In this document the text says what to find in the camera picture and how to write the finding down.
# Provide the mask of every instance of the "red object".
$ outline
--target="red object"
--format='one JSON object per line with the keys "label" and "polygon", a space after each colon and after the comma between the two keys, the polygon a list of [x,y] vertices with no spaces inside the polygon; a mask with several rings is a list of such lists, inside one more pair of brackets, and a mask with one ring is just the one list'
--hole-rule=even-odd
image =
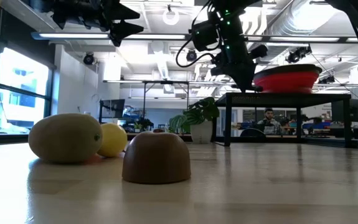
{"label": "red object", "polygon": [[285,65],[255,74],[253,82],[263,93],[311,93],[321,72],[315,65]]}

